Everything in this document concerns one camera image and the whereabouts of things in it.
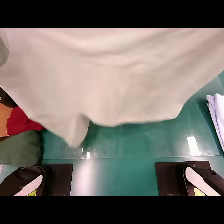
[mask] black object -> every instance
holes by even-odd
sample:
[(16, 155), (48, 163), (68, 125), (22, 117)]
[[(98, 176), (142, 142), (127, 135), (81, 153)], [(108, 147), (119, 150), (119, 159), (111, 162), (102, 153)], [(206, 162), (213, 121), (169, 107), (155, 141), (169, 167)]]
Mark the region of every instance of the black object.
[(13, 99), (1, 87), (0, 87), (0, 103), (10, 108), (17, 107), (17, 104), (13, 101)]
[(19, 168), (0, 184), (0, 196), (13, 196), (39, 175), (43, 176), (37, 196), (70, 196), (72, 164), (49, 164)]
[(160, 196), (195, 196), (194, 188), (185, 177), (191, 167), (217, 193), (224, 196), (224, 179), (211, 169), (208, 161), (155, 163)]

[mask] brown surface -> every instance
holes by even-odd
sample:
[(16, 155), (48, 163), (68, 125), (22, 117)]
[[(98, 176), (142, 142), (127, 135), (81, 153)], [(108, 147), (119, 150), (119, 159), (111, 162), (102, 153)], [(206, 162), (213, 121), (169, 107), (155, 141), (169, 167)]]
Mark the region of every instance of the brown surface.
[(0, 103), (0, 137), (7, 136), (6, 124), (12, 109)]

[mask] green table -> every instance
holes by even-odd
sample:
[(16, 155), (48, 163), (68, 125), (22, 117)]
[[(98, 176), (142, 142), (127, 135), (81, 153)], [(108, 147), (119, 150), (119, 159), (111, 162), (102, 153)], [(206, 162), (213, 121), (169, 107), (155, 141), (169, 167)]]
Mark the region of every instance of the green table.
[[(72, 195), (158, 195), (158, 161), (208, 160), (224, 177), (223, 151), (205, 98), (215, 93), (224, 95), (224, 72), (194, 94), (176, 119), (115, 128), (91, 123), (76, 149), (44, 131), (44, 163), (74, 164)], [(6, 168), (3, 176), (15, 169)]]

